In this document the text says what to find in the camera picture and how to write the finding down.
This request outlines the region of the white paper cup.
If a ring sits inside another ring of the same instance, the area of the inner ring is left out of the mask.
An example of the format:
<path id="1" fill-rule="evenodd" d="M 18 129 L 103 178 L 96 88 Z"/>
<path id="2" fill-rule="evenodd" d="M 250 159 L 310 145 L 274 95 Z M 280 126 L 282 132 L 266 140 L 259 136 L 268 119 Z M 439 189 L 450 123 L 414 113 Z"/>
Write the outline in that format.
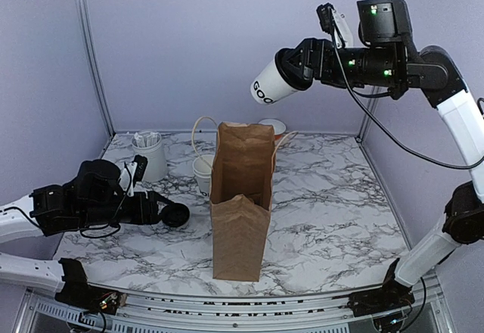
<path id="1" fill-rule="evenodd" d="M 299 90 L 284 80 L 273 59 L 250 85 L 253 99 L 264 105 L 274 104 Z"/>

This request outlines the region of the brown paper bag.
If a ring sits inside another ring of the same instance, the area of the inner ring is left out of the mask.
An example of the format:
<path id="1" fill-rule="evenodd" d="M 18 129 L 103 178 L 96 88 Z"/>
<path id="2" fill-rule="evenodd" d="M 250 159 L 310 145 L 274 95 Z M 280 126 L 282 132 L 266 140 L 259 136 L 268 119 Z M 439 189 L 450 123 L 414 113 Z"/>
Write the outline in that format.
<path id="1" fill-rule="evenodd" d="M 271 222 L 273 174 L 285 137 L 272 126 L 218 124 L 209 193 L 213 278 L 257 282 Z"/>

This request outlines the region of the black plastic cup lid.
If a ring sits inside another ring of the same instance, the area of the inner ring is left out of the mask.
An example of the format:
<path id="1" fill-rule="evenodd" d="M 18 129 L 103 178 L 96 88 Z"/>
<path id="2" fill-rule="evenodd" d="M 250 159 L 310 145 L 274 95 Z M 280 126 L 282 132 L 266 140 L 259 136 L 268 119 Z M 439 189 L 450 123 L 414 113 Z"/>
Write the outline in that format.
<path id="1" fill-rule="evenodd" d="M 312 71 L 310 72 L 286 72 L 281 66 L 282 52 L 279 50 L 275 55 L 275 65 L 282 79 L 297 91 L 307 90 L 313 82 Z"/>

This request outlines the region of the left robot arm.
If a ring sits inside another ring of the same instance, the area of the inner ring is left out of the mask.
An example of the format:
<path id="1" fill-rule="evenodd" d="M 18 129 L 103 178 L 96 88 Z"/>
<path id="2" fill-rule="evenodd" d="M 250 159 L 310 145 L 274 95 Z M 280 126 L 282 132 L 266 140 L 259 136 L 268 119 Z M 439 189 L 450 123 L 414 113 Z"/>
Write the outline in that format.
<path id="1" fill-rule="evenodd" d="M 91 285 L 80 261 L 49 260 L 27 243 L 66 232 L 97 240 L 115 235 L 125 225 L 185 224 L 190 216 L 186 207 L 155 191 L 135 190 L 146 166 L 140 156 L 123 168 L 108 160 L 87 160 L 71 181 L 37 188 L 2 206 L 2 282 L 51 292 L 56 300 L 78 307 L 116 306 L 118 291 Z"/>

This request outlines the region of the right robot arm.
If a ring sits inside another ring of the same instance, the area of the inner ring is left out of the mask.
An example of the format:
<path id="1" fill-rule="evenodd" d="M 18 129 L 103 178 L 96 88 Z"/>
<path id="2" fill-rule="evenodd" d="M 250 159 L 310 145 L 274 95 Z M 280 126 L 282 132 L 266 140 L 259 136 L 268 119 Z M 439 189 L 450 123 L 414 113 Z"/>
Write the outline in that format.
<path id="1" fill-rule="evenodd" d="M 434 227 L 389 265 L 379 287 L 349 295 L 353 314 L 365 316 L 413 304 L 413 287 L 431 269 L 459 247 L 482 240 L 483 115 L 450 54 L 438 45 L 416 47 L 405 0 L 360 0 L 357 9 L 360 47 L 346 44 L 333 5 L 318 7 L 327 38 L 306 38 L 276 53 L 275 66 L 284 84 L 304 91 L 317 81 L 345 89 L 356 103 L 361 102 L 357 89 L 366 86 L 385 88 L 394 100 L 416 89 L 437 112 L 461 156 L 460 163 L 426 155 L 422 160 L 470 175 L 453 191 Z"/>

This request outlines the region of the stack of white paper cups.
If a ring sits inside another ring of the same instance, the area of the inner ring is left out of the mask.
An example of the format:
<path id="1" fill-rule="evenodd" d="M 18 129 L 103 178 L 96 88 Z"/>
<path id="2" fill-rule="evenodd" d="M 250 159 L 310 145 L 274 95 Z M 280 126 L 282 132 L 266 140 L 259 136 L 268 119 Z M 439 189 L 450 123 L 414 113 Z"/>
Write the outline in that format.
<path id="1" fill-rule="evenodd" d="M 197 157 L 192 168 L 200 193 L 208 197 L 211 189 L 214 154 L 204 154 Z"/>

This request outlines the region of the grey cylindrical canister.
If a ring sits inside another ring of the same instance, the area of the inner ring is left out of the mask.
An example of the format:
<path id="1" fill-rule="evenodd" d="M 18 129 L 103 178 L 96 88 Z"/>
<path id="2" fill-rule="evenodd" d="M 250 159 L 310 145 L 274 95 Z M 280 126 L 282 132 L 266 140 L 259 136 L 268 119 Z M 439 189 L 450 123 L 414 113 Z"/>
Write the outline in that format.
<path id="1" fill-rule="evenodd" d="M 144 182 L 159 182 L 165 178 L 168 173 L 168 166 L 163 147 L 163 140 L 160 134 L 159 141 L 150 148 L 137 148 L 133 145 L 134 136 L 132 137 L 132 147 L 135 154 L 147 158 L 148 164 L 144 173 Z"/>

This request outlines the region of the white sugar packets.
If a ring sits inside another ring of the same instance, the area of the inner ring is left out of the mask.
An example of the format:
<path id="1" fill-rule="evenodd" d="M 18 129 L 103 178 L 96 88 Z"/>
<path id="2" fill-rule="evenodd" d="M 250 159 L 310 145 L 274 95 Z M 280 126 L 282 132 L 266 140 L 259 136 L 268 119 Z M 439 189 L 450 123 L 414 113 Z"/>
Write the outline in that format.
<path id="1" fill-rule="evenodd" d="M 134 134 L 133 145 L 137 148 L 153 147 L 160 139 L 160 134 L 153 131 L 142 131 Z"/>

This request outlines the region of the orange white bowl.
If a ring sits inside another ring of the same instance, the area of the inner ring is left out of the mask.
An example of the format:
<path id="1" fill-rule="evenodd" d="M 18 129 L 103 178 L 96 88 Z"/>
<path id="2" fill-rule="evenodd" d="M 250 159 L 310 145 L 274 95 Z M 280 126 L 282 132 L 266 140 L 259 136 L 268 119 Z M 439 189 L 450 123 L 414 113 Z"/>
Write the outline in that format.
<path id="1" fill-rule="evenodd" d="M 263 119 L 259 121 L 260 125 L 272 126 L 275 133 L 275 139 L 280 139 L 284 133 L 287 131 L 286 125 L 280 120 L 276 119 Z"/>

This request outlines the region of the right aluminium frame post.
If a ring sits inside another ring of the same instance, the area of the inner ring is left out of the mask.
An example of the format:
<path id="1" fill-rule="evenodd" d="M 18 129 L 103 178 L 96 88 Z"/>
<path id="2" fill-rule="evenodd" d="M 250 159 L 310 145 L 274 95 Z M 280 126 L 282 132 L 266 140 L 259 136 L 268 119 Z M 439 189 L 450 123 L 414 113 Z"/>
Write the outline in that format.
<path id="1" fill-rule="evenodd" d="M 377 45 L 377 47 L 368 48 L 367 51 L 370 60 L 377 62 L 376 66 L 370 66 L 370 69 L 375 72 L 374 76 L 371 78 L 375 80 L 377 77 L 383 77 L 383 63 L 385 58 L 392 58 L 392 44 L 380 44 Z M 356 141 L 362 145 L 365 143 L 371 124 L 375 121 L 377 103 L 381 98 L 385 97 L 385 92 L 382 89 L 382 86 L 386 86 L 385 81 L 383 81 L 382 84 L 380 84 L 380 81 L 377 81 L 377 85 L 374 85 L 373 83 L 371 83 L 371 85 L 373 88 L 369 94 L 370 98 L 368 99 L 368 105 L 365 107 L 365 116 L 361 122 L 360 130 L 356 138 Z"/>

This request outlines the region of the aluminium frame post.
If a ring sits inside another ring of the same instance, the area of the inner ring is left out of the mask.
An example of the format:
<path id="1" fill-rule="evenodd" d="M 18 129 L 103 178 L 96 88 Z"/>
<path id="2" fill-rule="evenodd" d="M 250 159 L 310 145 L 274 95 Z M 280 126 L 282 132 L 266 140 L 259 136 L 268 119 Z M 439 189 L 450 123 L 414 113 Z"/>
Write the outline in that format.
<path id="1" fill-rule="evenodd" d="M 380 44 L 377 45 L 377 47 L 368 48 L 367 51 L 370 60 L 377 62 L 376 66 L 370 66 L 370 69 L 375 72 L 374 76 L 371 78 L 375 80 L 377 77 L 383 77 L 383 63 L 385 58 L 392 58 L 392 44 Z M 373 83 L 371 83 L 371 85 L 373 88 L 369 94 L 370 98 L 368 99 L 368 105 L 365 107 L 365 116 L 361 122 L 360 130 L 356 138 L 356 141 L 362 145 L 365 143 L 371 124 L 375 121 L 377 103 L 381 98 L 385 97 L 385 92 L 382 89 L 382 86 L 386 86 L 385 81 L 383 81 L 382 84 L 380 84 L 380 81 L 377 81 L 377 85 L 374 85 Z"/>
<path id="2" fill-rule="evenodd" d="M 98 66 L 98 60 L 95 54 L 95 44 L 92 36 L 92 28 L 88 11 L 87 0 L 76 0 L 76 7 L 79 15 L 82 38 L 84 42 L 85 53 L 88 62 L 89 73 L 92 78 L 95 95 L 101 112 L 101 118 L 109 138 L 115 136 L 112 117 L 110 115 L 107 98 L 104 92 L 104 85 L 101 79 L 101 73 Z"/>

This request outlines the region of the left aluminium frame post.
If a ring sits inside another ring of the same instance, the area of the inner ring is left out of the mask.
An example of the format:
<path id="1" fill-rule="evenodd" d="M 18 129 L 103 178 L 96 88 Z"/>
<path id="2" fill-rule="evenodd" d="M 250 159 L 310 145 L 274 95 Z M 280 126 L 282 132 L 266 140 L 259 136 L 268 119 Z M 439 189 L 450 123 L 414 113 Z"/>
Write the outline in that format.
<path id="1" fill-rule="evenodd" d="M 79 15 L 82 38 L 84 42 L 85 53 L 88 62 L 89 73 L 92 78 L 95 95 L 101 112 L 101 118 L 109 138 L 115 136 L 112 117 L 110 115 L 107 98 L 104 92 L 104 85 L 101 79 L 101 73 L 98 66 L 98 60 L 95 54 L 95 44 L 92 36 L 92 28 L 88 11 L 87 0 L 76 0 L 76 7 Z"/>

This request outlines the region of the front aluminium rail base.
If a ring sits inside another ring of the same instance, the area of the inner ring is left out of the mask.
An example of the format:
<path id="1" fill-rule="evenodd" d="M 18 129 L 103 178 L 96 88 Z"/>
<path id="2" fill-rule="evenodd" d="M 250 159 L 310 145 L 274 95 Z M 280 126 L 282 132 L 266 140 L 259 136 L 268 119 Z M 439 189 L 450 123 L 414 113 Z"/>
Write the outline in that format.
<path id="1" fill-rule="evenodd" d="M 324 294 L 215 297 L 110 289 L 107 308 L 87 309 L 27 290 L 14 332 L 453 332 L 437 279 L 428 275 L 412 299 L 384 307 L 361 302 L 367 288 Z"/>

